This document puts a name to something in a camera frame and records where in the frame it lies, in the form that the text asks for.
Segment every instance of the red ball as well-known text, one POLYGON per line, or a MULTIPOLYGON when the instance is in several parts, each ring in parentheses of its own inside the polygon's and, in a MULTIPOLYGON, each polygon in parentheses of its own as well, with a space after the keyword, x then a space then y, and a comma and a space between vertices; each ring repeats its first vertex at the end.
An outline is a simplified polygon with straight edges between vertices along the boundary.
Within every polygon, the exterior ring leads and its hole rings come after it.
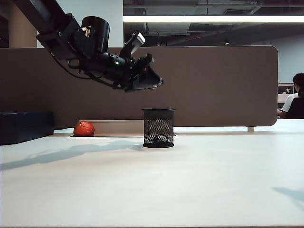
POLYGON ((94 136, 95 128, 89 121, 80 121, 74 127, 74 136, 94 136))

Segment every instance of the desk divider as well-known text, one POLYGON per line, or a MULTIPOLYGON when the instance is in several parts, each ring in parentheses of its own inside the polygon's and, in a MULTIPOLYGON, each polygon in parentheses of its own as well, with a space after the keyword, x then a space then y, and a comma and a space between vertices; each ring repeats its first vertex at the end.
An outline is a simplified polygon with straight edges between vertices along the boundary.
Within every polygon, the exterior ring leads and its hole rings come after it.
POLYGON ((53 111, 56 127, 73 127, 82 119, 142 120, 143 108, 175 108, 174 126, 276 122, 274 47, 142 47, 134 56, 147 53, 164 85, 125 93, 73 78, 44 48, 2 48, 0 111, 53 111))

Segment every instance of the black mesh pencil holder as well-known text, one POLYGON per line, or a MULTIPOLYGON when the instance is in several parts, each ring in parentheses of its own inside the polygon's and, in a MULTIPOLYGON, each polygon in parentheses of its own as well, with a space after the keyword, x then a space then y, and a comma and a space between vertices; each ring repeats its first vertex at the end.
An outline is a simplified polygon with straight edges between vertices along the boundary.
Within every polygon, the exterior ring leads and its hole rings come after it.
POLYGON ((166 148, 173 144, 175 109, 143 109, 144 147, 166 148))

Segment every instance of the robotic arm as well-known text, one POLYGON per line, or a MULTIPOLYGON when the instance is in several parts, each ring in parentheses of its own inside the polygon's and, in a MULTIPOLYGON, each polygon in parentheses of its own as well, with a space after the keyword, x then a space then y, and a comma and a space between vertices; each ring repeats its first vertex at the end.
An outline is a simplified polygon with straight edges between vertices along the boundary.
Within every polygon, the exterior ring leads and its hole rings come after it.
POLYGON ((117 56, 107 52, 110 26, 102 18, 86 17, 79 26, 56 0, 14 0, 14 3, 39 32, 40 43, 69 74, 125 92, 163 84, 162 78, 150 67, 151 54, 138 60, 132 57, 145 42, 140 33, 133 34, 117 56), (60 60, 68 61, 68 66, 78 69, 79 75, 72 74, 60 60))

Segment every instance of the partition leg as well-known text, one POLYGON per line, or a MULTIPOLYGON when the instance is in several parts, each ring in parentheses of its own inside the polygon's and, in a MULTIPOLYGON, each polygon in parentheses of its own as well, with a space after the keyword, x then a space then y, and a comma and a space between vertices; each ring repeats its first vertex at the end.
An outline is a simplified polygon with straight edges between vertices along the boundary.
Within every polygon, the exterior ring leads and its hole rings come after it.
POLYGON ((255 127, 247 127, 247 131, 248 132, 254 132, 255 131, 255 127))

